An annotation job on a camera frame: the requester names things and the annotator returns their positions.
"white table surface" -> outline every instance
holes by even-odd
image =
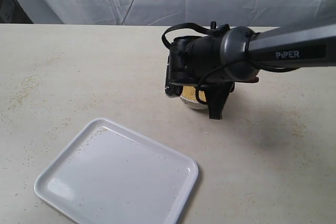
[[[182,223],[335,223],[336,68],[261,72],[213,121],[165,96],[164,29],[0,25],[0,223],[72,223],[33,184],[99,117],[197,161]]]

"yellow grains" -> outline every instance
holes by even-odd
[[[195,96],[195,88],[194,87],[191,87],[191,86],[184,86],[183,87],[183,92],[181,94],[181,96],[189,99],[189,100],[193,100],[193,101],[196,101],[196,96]],[[205,100],[205,94],[203,91],[200,91],[199,93],[199,98],[202,100],[202,101],[206,101]]]

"table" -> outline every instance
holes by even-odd
[[[33,184],[99,117],[197,161],[181,223],[334,222],[335,68],[261,72],[258,84],[236,84],[213,121],[165,96],[165,27],[0,30],[0,223],[72,223]]]

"plastic tray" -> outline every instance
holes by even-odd
[[[80,224],[176,223],[197,179],[189,157],[107,119],[90,122],[35,193]]]

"bowl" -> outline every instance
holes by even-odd
[[[193,110],[206,110],[208,108],[207,105],[205,104],[200,104],[197,101],[193,101],[190,100],[186,97],[180,96],[182,102],[184,102],[184,104],[186,104],[189,108],[193,109]]]

